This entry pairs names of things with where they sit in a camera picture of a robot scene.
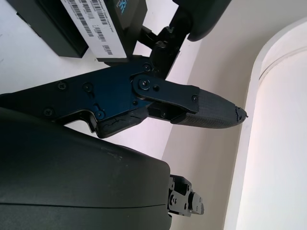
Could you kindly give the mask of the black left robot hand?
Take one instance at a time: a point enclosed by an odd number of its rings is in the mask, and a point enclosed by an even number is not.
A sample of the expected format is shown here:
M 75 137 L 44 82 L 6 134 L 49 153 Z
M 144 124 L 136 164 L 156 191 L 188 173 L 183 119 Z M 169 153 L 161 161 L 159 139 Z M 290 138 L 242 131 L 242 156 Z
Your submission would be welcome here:
M 143 26 L 138 41 L 152 51 L 143 68 L 160 79 L 166 79 L 185 39 L 196 42 L 216 26 L 229 0 L 175 0 L 178 6 L 170 24 L 159 34 Z

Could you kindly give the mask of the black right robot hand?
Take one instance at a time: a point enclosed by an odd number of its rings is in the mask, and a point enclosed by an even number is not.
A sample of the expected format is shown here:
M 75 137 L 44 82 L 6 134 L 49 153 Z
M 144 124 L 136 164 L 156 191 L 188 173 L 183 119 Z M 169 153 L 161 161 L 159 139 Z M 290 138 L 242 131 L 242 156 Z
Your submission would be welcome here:
M 1 229 L 168 230 L 203 214 L 166 162 L 106 141 L 148 117 L 219 129 L 247 113 L 159 78 L 148 58 L 1 95 Z

